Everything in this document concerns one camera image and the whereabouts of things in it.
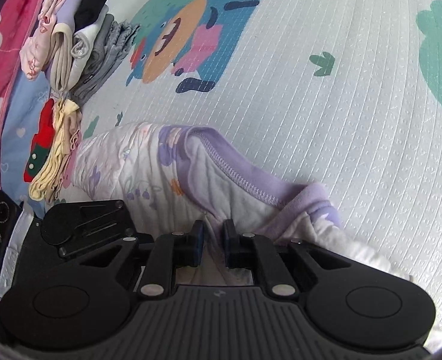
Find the white floral quilted baby garment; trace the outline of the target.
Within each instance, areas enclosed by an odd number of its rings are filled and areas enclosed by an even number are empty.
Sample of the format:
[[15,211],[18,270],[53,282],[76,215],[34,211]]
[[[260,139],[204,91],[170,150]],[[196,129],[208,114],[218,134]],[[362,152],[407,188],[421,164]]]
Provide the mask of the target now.
[[200,267],[184,267],[183,284],[250,285],[230,269],[222,225],[284,245],[298,238],[369,267],[401,276],[382,254],[352,239],[320,183],[293,184],[251,164],[210,127],[128,124],[82,141],[60,194],[68,203],[121,200],[135,228],[160,236],[206,224]]

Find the red green yellow folded clothes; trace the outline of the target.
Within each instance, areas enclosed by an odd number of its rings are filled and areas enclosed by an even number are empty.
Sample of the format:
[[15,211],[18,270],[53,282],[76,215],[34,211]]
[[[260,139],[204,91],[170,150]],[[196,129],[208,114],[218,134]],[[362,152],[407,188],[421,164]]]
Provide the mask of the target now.
[[50,98],[39,116],[23,180],[35,202],[52,203],[67,181],[67,168],[81,138],[82,113],[69,100]]

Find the pink grey folded clothes stack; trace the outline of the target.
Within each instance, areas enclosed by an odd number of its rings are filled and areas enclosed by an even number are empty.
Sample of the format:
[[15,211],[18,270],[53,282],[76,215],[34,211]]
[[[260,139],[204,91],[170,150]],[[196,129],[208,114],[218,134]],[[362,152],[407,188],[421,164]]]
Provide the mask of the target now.
[[108,0],[43,0],[38,26],[20,50],[26,79],[44,73],[51,90],[83,104],[131,50],[139,27],[118,22]]

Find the colourful cartoon play mat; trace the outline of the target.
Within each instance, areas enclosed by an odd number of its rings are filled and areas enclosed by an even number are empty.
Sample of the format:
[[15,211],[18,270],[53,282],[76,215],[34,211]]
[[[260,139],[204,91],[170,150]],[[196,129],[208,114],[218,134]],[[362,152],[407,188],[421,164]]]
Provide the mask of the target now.
[[139,27],[83,104],[83,138],[213,128],[320,183],[341,228],[426,290],[442,347],[442,0],[108,0]]

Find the pink and blue blanket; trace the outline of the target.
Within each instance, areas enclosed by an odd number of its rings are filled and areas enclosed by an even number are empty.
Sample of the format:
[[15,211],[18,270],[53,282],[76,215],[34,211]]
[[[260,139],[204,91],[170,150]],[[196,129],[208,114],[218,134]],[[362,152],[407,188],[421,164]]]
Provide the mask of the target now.
[[19,203],[28,198],[22,180],[35,118],[47,98],[44,78],[22,76],[19,50],[33,33],[43,0],[5,0],[0,8],[0,189]]

